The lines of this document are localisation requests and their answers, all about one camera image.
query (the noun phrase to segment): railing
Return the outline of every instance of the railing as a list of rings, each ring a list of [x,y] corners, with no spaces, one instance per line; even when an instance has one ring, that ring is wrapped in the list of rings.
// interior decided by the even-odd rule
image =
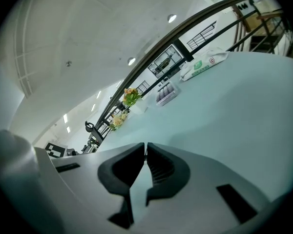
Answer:
[[[195,37],[193,37],[190,41],[187,42],[187,45],[193,50],[196,47],[198,47],[202,42],[206,41],[209,36],[213,34],[213,31],[215,29],[216,21],[213,22],[211,25],[206,27],[204,30],[202,30],[199,34],[197,34]]]
[[[193,15],[192,17],[188,18],[184,22],[182,22],[180,25],[178,25],[176,28],[174,28],[171,32],[169,32],[165,37],[163,37],[140,61],[139,63],[133,68],[133,70],[129,73],[129,75],[125,78],[123,83],[120,85],[108,105],[105,107],[103,113],[98,119],[98,122],[96,124],[96,128],[99,129],[103,124],[109,125],[109,122],[106,120],[111,116],[111,109],[119,103],[119,99],[124,94],[124,89],[128,88],[134,80],[147,68],[149,65],[162,53],[164,52],[171,44],[173,44],[178,51],[183,55],[183,58],[179,60],[177,63],[175,63],[168,71],[166,71],[161,77],[157,79],[156,82],[154,82],[152,85],[150,85],[143,93],[142,96],[145,96],[148,92],[150,92],[159,82],[161,82],[164,78],[169,76],[170,74],[176,73],[176,71],[179,70],[179,66],[183,64],[186,61],[192,61],[193,55],[197,53],[200,49],[205,47],[207,44],[209,44],[211,41],[215,40],[217,37],[222,35],[227,30],[231,29],[232,27],[236,26],[237,24],[243,22],[246,22],[246,19],[259,12],[257,10],[254,10],[247,15],[239,16],[239,19],[232,22],[228,26],[221,29],[219,32],[216,32],[212,34],[208,39],[205,39],[203,42],[201,42],[200,45],[198,45],[195,49],[193,49],[191,52],[187,50],[187,48],[181,43],[179,40],[179,37],[182,36],[184,33],[186,33],[188,30],[196,26],[197,24],[201,23],[205,19],[209,18],[210,16],[222,11],[223,9],[226,9],[228,7],[234,6],[237,3],[240,3],[245,0],[223,0],[221,2],[218,2],[198,13]],[[245,40],[254,35],[260,28],[265,27],[267,28],[267,22],[270,20],[262,20],[261,24],[251,30],[247,35],[241,30],[239,31],[241,36],[236,39],[236,42],[232,47],[230,47],[227,51],[234,51],[235,49],[238,49],[241,44],[244,44]],[[270,35],[276,30],[276,28],[280,26],[280,23],[276,25],[274,30],[272,32],[267,31],[266,37],[269,39]],[[263,42],[260,42],[252,51],[256,50]],[[275,43],[271,43],[271,48],[269,49],[268,53],[273,53],[273,47],[275,46]]]

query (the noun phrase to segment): ceiling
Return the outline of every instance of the ceiling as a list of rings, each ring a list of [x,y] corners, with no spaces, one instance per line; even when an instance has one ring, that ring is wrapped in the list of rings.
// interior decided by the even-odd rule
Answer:
[[[10,130],[33,142],[64,113],[125,78],[134,66],[128,58],[137,63],[188,17],[193,1],[19,0],[0,30],[0,63],[26,96]],[[171,24],[169,14],[177,15]]]

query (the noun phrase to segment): recessed light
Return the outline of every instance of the recessed light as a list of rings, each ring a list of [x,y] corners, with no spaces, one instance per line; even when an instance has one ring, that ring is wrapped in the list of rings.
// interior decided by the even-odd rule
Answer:
[[[100,96],[100,93],[101,93],[101,90],[98,92],[97,98],[99,98],[99,96]]]
[[[67,114],[63,115],[64,123],[67,123]]]
[[[130,66],[131,64],[133,64],[135,62],[136,58],[135,57],[130,57],[128,59],[128,65]]]
[[[118,85],[121,84],[121,82],[122,82],[122,81],[120,80],[120,81],[117,83],[117,85],[116,85],[117,88],[118,88]]]
[[[176,19],[176,17],[177,16],[176,15],[173,15],[173,14],[169,15],[168,18],[167,18],[168,23],[171,23],[172,21],[174,21]]]

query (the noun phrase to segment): plastic package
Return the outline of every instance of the plastic package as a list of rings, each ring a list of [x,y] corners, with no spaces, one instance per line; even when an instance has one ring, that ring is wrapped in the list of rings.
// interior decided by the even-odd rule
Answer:
[[[156,93],[156,105],[164,106],[166,103],[174,99],[178,95],[178,91],[172,82],[166,83]]]

